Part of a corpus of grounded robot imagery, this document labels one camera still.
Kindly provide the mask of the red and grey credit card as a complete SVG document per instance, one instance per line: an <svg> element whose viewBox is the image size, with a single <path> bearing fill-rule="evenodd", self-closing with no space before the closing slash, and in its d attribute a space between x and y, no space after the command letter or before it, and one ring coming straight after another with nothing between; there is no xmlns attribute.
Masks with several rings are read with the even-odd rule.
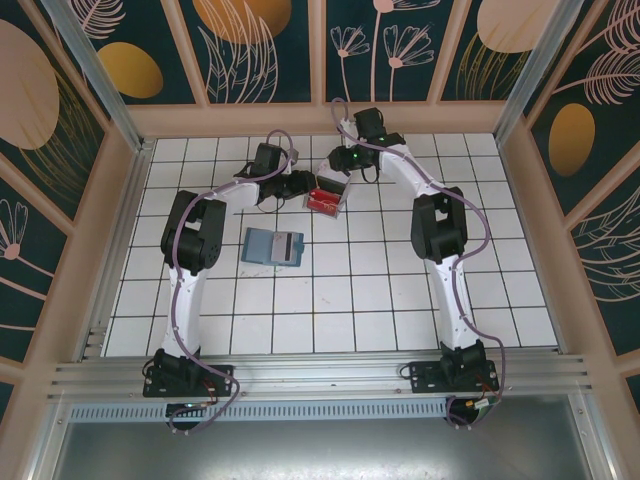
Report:
<svg viewBox="0 0 640 480"><path fill-rule="evenodd" d="M297 262L297 235L293 232L275 232L272 237L270 261L274 265L294 265Z"/></svg>
<svg viewBox="0 0 640 480"><path fill-rule="evenodd" d="M307 200L307 207L323 215L336 217L339 213L341 196L320 188L313 189Z"/></svg>

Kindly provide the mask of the grey metal sheet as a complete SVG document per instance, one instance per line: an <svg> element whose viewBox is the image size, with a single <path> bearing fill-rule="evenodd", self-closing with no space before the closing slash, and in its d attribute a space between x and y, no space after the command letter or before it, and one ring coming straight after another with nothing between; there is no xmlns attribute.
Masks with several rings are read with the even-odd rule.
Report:
<svg viewBox="0 0 640 480"><path fill-rule="evenodd" d="M72 423L54 480L618 480L563 396L505 401L472 429L439 418Z"/></svg>

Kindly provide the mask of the blue card holder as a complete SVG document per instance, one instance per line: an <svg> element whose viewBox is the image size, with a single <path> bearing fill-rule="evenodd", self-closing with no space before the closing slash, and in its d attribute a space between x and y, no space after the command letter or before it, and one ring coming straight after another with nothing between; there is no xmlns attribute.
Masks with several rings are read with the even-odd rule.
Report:
<svg viewBox="0 0 640 480"><path fill-rule="evenodd" d="M265 266L299 267L301 265L302 254L304 252L304 234L293 232L297 235L296 253L297 262L294 265L274 265L270 261L272 237L275 232L291 231L271 231L266 229L248 227L243 243L241 261L245 263L259 264Z"/></svg>

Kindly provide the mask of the white printed card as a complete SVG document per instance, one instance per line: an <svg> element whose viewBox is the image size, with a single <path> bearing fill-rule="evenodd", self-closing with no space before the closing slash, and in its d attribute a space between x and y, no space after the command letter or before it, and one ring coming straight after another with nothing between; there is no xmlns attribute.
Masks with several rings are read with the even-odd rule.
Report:
<svg viewBox="0 0 640 480"><path fill-rule="evenodd" d="M334 170L328 159L324 159L320 163L317 170L317 176L341 184L348 184L350 181L350 174Z"/></svg>

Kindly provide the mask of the clear plastic card box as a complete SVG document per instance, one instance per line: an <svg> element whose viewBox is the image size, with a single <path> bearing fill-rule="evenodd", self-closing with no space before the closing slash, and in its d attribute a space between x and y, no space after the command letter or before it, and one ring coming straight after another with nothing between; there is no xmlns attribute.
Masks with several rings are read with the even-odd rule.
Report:
<svg viewBox="0 0 640 480"><path fill-rule="evenodd" d="M337 215L336 217L330 217L330 216L327 216L327 215L325 215L325 216L330 217L330 218L338 218L338 217L339 217L340 213L341 213L341 212L344 210L344 208L346 207L347 197L348 197L349 190L350 190L350 184L351 184L351 174L350 174L350 181L349 181L349 183L348 183L348 184L346 184L346 189L345 189L345 191L344 191L343 195L341 196L341 201L340 201L340 206L339 206L339 213L338 213L338 215ZM308 210L310 210L310 209L307 207L307 200L308 200L308 197L309 197L309 195L308 195L308 194L306 194L306 195L303 197L303 206L304 206L305 208L307 208Z"/></svg>

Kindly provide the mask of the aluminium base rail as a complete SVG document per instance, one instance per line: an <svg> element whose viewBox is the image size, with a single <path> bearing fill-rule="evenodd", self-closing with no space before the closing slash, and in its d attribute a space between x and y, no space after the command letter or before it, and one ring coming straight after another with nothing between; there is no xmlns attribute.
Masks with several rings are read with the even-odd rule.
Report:
<svg viewBox="0 0 640 480"><path fill-rule="evenodd" d="M579 355L548 349L510 349L487 354L499 372L507 396L570 394L595 382ZM408 398L411 387L400 368L412 361L436 361L436 351L383 351L325 354L228 355L209 364L231 364L241 399L337 400ZM142 400L142 357L90 358L55 367L46 388L50 400L125 402Z"/></svg>

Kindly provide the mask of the black card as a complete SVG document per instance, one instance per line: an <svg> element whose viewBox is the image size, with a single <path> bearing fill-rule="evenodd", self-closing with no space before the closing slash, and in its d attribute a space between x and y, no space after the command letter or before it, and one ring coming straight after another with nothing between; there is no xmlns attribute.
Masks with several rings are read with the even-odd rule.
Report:
<svg viewBox="0 0 640 480"><path fill-rule="evenodd" d="M345 183L321 175L316 176L316 181L318 189L334 195L342 196L346 189Z"/></svg>

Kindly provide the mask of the aluminium frame post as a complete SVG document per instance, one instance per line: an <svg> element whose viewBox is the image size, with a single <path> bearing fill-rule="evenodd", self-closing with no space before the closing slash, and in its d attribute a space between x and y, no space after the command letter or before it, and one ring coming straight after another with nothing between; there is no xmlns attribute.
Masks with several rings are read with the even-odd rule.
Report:
<svg viewBox="0 0 640 480"><path fill-rule="evenodd" d="M128 145L142 150L143 136L135 126L125 102L99 59L93 40L107 40L126 17L123 0L39 0L61 46L67 47L79 71L106 108Z"/></svg>
<svg viewBox="0 0 640 480"><path fill-rule="evenodd" d="M528 57L499 117L494 139L501 149L518 123L524 107L575 23L584 0L560 0L549 17L540 39Z"/></svg>

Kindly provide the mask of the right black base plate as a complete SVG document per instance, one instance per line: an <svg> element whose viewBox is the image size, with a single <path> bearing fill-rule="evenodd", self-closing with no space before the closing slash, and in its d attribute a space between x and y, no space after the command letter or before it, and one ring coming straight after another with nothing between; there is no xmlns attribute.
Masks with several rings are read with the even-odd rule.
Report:
<svg viewBox="0 0 640 480"><path fill-rule="evenodd" d="M497 392L499 376L493 361L473 367L466 373L448 380L438 361L410 362L409 381L415 394L480 394L483 390Z"/></svg>

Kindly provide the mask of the aluminium side rail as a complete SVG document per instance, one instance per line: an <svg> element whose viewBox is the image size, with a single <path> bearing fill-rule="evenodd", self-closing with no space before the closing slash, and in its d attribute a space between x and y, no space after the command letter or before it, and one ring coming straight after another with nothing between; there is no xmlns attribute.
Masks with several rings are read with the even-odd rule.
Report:
<svg viewBox="0 0 640 480"><path fill-rule="evenodd" d="M118 296L120 278L126 263L136 212L141 201L154 147L154 140L145 139L132 158L80 327L72 357L73 363L81 363L86 358L86 351L97 355L102 351L105 332Z"/></svg>

